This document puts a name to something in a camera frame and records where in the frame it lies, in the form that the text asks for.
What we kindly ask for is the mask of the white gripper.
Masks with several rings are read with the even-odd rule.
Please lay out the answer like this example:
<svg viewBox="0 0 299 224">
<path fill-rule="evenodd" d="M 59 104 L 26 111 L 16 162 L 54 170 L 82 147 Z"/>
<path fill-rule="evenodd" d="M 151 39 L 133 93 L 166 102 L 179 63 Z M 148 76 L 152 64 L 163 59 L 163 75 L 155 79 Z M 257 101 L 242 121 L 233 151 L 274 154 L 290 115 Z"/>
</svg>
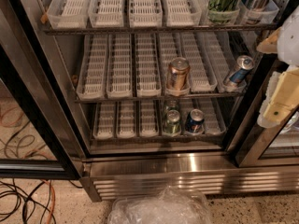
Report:
<svg viewBox="0 0 299 224">
<path fill-rule="evenodd" d="M 273 128 L 299 106 L 299 7 L 256 49 L 263 54 L 278 54 L 290 65 L 282 73 L 272 73 L 257 118 L 259 126 Z"/>
</svg>

